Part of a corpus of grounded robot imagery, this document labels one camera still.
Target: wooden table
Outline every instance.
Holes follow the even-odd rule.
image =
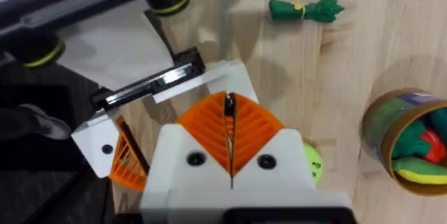
[[[272,24],[268,0],[191,0],[163,26],[176,50],[197,45],[206,62],[243,60],[261,105],[323,154],[318,187],[347,191],[361,223],[447,223],[446,197],[403,191],[362,151],[359,136],[363,112],[386,91],[415,87],[447,96],[447,0],[340,2],[346,10],[323,25]],[[199,88],[123,108],[149,161],[160,126],[206,94]],[[138,210],[138,200],[115,186],[117,210]]]

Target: orange plastic part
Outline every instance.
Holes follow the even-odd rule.
[[[177,121],[205,150],[230,172],[226,133],[225,92],[210,95],[189,108]]]
[[[117,119],[117,125],[120,134],[109,178],[123,186],[143,192],[149,165],[122,117]]]
[[[235,176],[269,140],[284,128],[266,109],[235,94],[235,133],[232,175]]]
[[[225,98],[226,92],[208,96],[176,123],[183,125],[233,177],[284,126],[260,105],[237,94],[235,115],[225,116]],[[228,140],[233,143],[231,152]]]

